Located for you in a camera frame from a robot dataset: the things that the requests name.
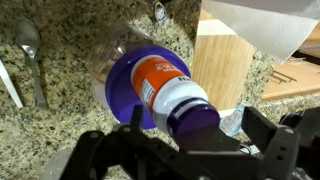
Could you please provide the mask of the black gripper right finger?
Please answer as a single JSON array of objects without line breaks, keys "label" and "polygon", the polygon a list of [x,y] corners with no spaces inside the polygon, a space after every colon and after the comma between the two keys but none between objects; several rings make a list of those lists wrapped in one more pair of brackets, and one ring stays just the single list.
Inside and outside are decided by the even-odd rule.
[{"label": "black gripper right finger", "polygon": [[263,154],[257,178],[290,180],[297,161],[300,135],[291,128],[276,126],[253,107],[245,108],[241,127]]}]

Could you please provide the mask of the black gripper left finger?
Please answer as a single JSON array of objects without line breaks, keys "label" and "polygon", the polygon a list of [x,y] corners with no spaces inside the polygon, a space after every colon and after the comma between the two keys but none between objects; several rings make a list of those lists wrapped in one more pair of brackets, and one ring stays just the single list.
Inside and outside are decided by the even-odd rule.
[{"label": "black gripper left finger", "polygon": [[129,124],[105,135],[101,131],[83,133],[59,177],[59,180],[102,180],[108,169],[120,165],[134,180],[138,180],[138,162],[133,147],[124,138],[141,132],[143,106],[136,105]]}]

